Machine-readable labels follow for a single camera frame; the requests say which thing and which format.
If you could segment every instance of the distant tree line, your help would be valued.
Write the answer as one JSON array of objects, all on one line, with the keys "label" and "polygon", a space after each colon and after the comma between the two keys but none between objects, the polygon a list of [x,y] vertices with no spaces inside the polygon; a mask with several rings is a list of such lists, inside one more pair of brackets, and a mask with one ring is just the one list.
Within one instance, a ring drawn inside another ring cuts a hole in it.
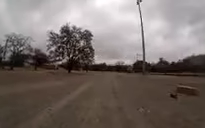
[{"label": "distant tree line", "polygon": [[66,24],[59,33],[48,33],[47,54],[31,46],[31,37],[10,33],[5,35],[5,43],[0,45],[0,67],[13,70],[14,67],[30,65],[37,70],[60,62],[69,73],[75,68],[88,71],[94,62],[92,40],[93,34],[89,30]]},{"label": "distant tree line", "polygon": [[[116,71],[116,72],[142,72],[143,61],[137,60],[133,65],[125,65],[123,62],[117,62],[115,65],[106,63],[93,64],[90,70],[93,71]],[[205,73],[205,54],[186,57],[177,62],[168,62],[160,58],[157,63],[146,62],[147,72],[157,73]]]},{"label": "distant tree line", "polygon": [[[54,64],[59,63],[59,66],[67,69],[69,73],[72,70],[142,72],[141,60],[132,65],[126,65],[123,61],[114,65],[95,64],[92,41],[91,31],[65,24],[59,32],[48,32],[47,51],[44,52],[31,46],[31,37],[10,33],[5,35],[5,42],[0,45],[0,67],[13,70],[14,67],[30,65],[35,70],[39,67],[57,69]],[[146,70],[158,73],[205,73],[205,54],[192,55],[177,62],[160,58],[157,63],[146,62]]]}]

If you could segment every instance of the asphalt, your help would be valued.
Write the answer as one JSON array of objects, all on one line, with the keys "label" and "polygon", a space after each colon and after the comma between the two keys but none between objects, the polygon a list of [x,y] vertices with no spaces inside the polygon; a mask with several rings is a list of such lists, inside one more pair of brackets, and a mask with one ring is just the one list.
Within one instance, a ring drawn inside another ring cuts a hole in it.
[{"label": "asphalt", "polygon": [[[198,97],[169,96],[177,84]],[[0,86],[0,128],[205,128],[205,78],[88,73]]]}]

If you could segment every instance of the cloudy sky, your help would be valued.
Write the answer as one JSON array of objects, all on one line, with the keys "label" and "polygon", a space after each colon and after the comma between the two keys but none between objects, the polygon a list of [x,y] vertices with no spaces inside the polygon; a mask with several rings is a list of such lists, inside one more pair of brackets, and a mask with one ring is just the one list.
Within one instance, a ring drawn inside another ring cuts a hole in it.
[{"label": "cloudy sky", "polygon": [[[205,0],[143,0],[142,11],[148,61],[205,53]],[[0,0],[0,43],[16,32],[46,49],[47,31],[67,22],[93,32],[97,62],[142,53],[136,0]]]}]

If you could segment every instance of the light pole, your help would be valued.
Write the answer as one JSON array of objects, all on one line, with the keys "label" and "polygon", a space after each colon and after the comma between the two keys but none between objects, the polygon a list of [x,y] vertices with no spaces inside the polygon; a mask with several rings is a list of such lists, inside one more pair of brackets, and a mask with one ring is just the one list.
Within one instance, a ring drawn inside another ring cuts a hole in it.
[{"label": "light pole", "polygon": [[146,74],[146,51],[145,51],[145,37],[143,29],[143,20],[142,20],[142,11],[141,11],[141,2],[142,0],[137,0],[137,5],[139,7],[139,15],[141,20],[141,33],[142,33],[142,53],[143,53],[143,64],[142,64],[142,74]]}]

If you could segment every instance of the tree trunk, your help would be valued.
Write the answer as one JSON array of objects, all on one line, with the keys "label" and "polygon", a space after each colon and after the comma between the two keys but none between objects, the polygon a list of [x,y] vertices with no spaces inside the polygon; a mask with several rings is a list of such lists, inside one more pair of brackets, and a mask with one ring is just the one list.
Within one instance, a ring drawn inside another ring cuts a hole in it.
[{"label": "tree trunk", "polygon": [[71,69],[71,68],[69,68],[69,69],[68,69],[68,73],[71,73],[71,72],[72,72],[72,69]]},{"label": "tree trunk", "polygon": [[13,70],[13,69],[14,69],[14,68],[13,68],[13,65],[11,65],[11,66],[10,66],[10,70]]},{"label": "tree trunk", "polygon": [[37,65],[34,66],[34,70],[37,71]]}]

